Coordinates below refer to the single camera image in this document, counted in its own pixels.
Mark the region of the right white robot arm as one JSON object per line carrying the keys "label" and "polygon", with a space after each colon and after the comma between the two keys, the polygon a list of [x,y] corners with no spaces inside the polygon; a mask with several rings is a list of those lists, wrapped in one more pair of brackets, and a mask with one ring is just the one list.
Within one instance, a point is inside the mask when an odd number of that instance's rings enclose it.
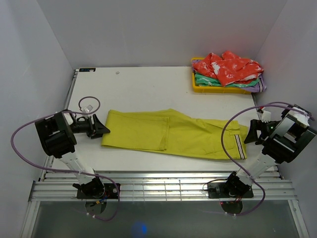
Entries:
{"label": "right white robot arm", "polygon": [[312,114],[290,105],[281,114],[281,120],[267,121],[253,119],[244,143],[262,146],[260,153],[249,164],[232,172],[223,185],[228,197],[243,197],[251,191],[252,185],[269,168],[292,162],[317,135],[309,125]]}

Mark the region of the yellow-green trousers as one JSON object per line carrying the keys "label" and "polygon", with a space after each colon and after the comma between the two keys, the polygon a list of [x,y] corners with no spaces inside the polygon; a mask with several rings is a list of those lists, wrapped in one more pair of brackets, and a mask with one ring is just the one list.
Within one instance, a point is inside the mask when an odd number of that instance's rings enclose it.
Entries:
{"label": "yellow-green trousers", "polygon": [[102,147],[208,160],[244,160],[248,127],[234,120],[195,119],[173,109],[124,113],[110,110]]}

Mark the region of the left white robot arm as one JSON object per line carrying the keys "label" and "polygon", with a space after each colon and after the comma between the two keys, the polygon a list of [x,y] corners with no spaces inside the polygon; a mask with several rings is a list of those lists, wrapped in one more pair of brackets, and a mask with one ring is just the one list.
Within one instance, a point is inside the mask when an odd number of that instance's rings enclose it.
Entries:
{"label": "left white robot arm", "polygon": [[100,122],[97,115],[85,115],[77,119],[73,113],[64,110],[35,122],[35,127],[45,153],[62,161],[75,174],[78,182],[73,186],[88,197],[103,197],[106,189],[101,179],[75,152],[75,134],[82,133],[95,139],[110,133],[110,129]]}

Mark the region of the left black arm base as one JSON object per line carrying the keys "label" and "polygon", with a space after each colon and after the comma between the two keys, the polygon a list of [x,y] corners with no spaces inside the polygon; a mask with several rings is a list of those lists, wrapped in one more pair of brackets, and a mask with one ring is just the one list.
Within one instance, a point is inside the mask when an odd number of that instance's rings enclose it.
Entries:
{"label": "left black arm base", "polygon": [[117,199],[118,193],[120,192],[120,184],[104,183],[103,185],[87,186],[85,185],[83,189],[78,189],[76,198],[77,199]]}

